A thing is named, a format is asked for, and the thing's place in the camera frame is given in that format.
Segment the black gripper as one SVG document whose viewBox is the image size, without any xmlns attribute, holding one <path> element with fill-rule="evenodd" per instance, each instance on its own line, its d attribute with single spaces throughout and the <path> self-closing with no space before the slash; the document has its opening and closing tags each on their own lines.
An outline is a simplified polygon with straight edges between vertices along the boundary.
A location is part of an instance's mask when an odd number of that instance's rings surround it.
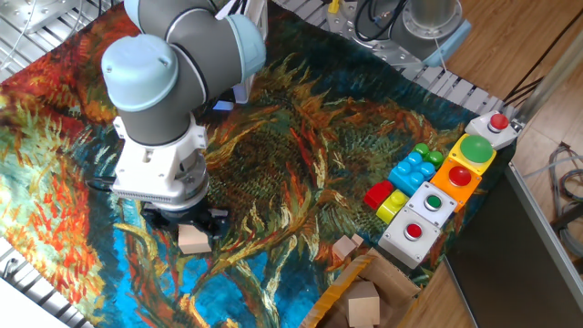
<svg viewBox="0 0 583 328">
<path fill-rule="evenodd" d="M 213 240 L 220 239 L 229 230 L 229 212 L 210 209 L 206 200 L 184 210 L 164 210 L 157 205 L 153 208 L 141 210 L 141 216 L 153 230 L 177 233 L 178 224 L 192 221 Z"/>
</svg>

